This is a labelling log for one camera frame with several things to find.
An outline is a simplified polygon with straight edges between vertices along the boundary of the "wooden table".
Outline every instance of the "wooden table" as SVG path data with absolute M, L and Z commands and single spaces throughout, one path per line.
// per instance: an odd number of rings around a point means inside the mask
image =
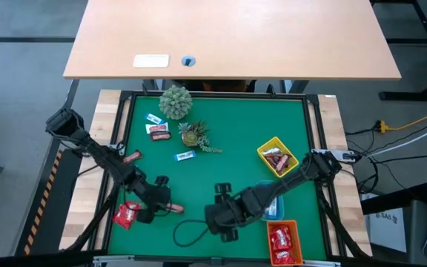
M 401 78 L 368 0 L 90 0 L 64 77 Z
M 113 124 L 116 111 L 119 104 L 119 90 L 102 90 L 99 101 L 96 105 L 95 114 L 90 127 L 90 135 L 100 144 L 110 143 L 110 137 L 113 130 Z M 320 112 L 322 117 L 325 138 L 329 149 L 346 150 L 347 143 L 340 118 L 339 106 L 335 96 L 319 96 Z M 319 134 L 316 127 L 316 116 L 314 108 L 309 106 L 311 114 L 311 124 L 313 125 L 314 143 L 319 144 Z M 123 129 L 126 123 L 126 113 L 123 113 L 121 120 L 121 131 L 119 140 L 123 135 Z M 84 158 L 80 170 L 83 171 L 95 165 L 91 158 Z M 353 171 L 349 165 L 344 165 L 344 169 Z M 86 174 L 81 175 L 76 182 L 73 192 L 72 202 L 70 204 L 67 221 L 65 223 L 60 249 L 67 248 L 81 234 L 90 220 L 96 207 L 97 197 L 99 195 L 103 171 L 96 168 Z M 360 248 L 371 255 L 370 242 L 364 225 L 364 217 L 360 206 L 360 199 L 357 193 L 357 187 L 354 178 L 345 172 L 339 172 L 334 180 L 337 203 L 339 206 L 340 219 L 342 224 L 348 230 L 352 238 L 359 244 Z M 95 248 L 101 248 L 105 229 L 106 217 L 100 223 Z M 336 234 L 331 222 L 328 222 L 331 237 L 331 247 L 334 255 L 338 255 Z

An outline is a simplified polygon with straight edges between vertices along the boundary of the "gray floor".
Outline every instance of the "gray floor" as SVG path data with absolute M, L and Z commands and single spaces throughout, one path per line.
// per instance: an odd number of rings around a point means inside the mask
M 427 1 L 421 1 L 427 15 Z M 83 0 L 0 0 L 0 36 L 75 36 L 86 5 Z M 384 34 L 388 37 L 426 35 L 411 6 L 377 4 L 374 8 Z M 63 102 L 70 84 L 62 73 L 71 44 L 0 44 L 0 256 L 12 253 L 13 241 L 22 214 L 30 201 L 49 136 L 45 120 Z M 336 94 L 347 131 L 369 128 L 377 119 L 389 125 L 404 125 L 427 115 L 427 103 L 381 102 L 377 92 L 419 91 L 427 86 L 427 47 L 392 46 L 391 52 L 403 79 L 399 82 L 311 82 L 306 93 Z M 268 82 L 261 83 L 261 90 Z M 90 121 L 99 89 L 139 90 L 135 80 L 82 81 L 74 103 Z M 375 146 L 385 144 L 406 131 L 377 134 Z M 367 147 L 371 137 L 353 136 L 351 140 Z M 427 153 L 423 139 L 378 159 Z M 395 176 L 404 186 L 427 179 L 427 161 L 391 162 Z M 363 161 L 354 169 L 359 179 L 371 175 L 371 166 Z M 380 168 L 378 191 L 399 190 L 391 175 Z

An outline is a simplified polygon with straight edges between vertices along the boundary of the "white cable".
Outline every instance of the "white cable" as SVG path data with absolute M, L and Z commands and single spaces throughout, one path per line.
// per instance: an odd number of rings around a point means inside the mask
M 369 157 L 373 157 L 373 156 L 376 156 L 376 155 L 378 155 L 378 154 L 382 154 L 382 153 L 385 153 L 385 152 L 388 152 L 388 151 L 392 151 L 392 150 L 397 149 L 397 148 L 404 147 L 405 145 L 409 145 L 409 144 L 411 144 L 412 142 L 417 141 L 417 140 L 419 140 L 419 139 L 421 139 L 421 138 L 423 138 L 423 137 L 425 137 L 425 136 L 427 136 L 427 133 L 425 133 L 425 134 L 423 134 L 423 135 L 421 135 L 421 136 L 419 136 L 419 137 L 416 137 L 416 138 L 415 138 L 415 139 L 413 139 L 413 140 L 407 141 L 406 143 L 403 143 L 403 144 L 401 144 L 401 145 L 394 146 L 393 148 L 387 148 L 387 149 L 385 149 L 385 150 L 378 151 L 378 152 L 376 152 L 376 153 L 373 153 L 372 155 L 368 155 L 367 157 L 368 157 L 368 158 L 369 158 Z

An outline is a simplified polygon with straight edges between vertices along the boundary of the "yellow cable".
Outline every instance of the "yellow cable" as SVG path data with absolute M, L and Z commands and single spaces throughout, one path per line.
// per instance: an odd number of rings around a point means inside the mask
M 408 127 L 410 127 L 410 126 L 412 126 L 412 125 L 415 125 L 415 124 L 417 124 L 417 123 L 420 123 L 420 122 L 422 122 L 423 120 L 425 120 L 425 119 L 427 119 L 427 116 L 424 116 L 423 118 L 421 118 L 421 119 L 418 119 L 418 120 L 416 120 L 416 121 L 414 121 L 414 122 L 412 122 L 412 123 L 408 123 L 407 125 L 405 125 L 405 126 L 401 126 L 401 127 L 398 127 L 398 128 L 388 128 L 387 130 L 390 130 L 390 131 L 399 131 L 399 130 L 402 130 L 402 129 L 404 129 L 404 128 L 408 128 Z

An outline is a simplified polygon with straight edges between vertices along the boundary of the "green plant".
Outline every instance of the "green plant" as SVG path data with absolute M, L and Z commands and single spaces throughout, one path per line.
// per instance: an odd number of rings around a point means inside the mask
M 168 119 L 182 119 L 192 108 L 192 98 L 184 87 L 173 85 L 160 97 L 159 108 Z
M 211 148 L 210 141 L 206 133 L 207 122 L 195 122 L 189 125 L 187 122 L 179 123 L 179 133 L 181 134 L 182 142 L 188 147 L 199 146 L 200 149 L 208 153 L 222 153 L 221 149 Z

